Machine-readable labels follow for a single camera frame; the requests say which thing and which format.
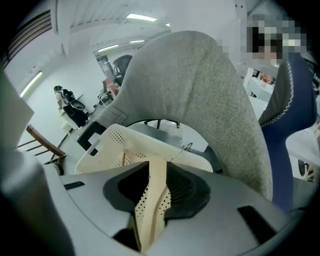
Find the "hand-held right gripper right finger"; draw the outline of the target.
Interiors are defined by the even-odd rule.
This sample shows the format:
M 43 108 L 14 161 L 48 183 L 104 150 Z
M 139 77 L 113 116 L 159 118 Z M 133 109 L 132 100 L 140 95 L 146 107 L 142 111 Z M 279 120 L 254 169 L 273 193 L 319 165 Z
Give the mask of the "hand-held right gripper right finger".
M 182 164 L 167 164 L 171 207 L 151 253 L 266 253 L 289 223 L 246 184 Z

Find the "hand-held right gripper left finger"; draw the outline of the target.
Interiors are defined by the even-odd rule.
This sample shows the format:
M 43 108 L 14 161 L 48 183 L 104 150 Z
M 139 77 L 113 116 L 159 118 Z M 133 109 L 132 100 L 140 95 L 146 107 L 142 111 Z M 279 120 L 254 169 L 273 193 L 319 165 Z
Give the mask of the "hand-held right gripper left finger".
M 80 211 L 107 236 L 126 229 L 149 183 L 149 162 L 61 176 Z

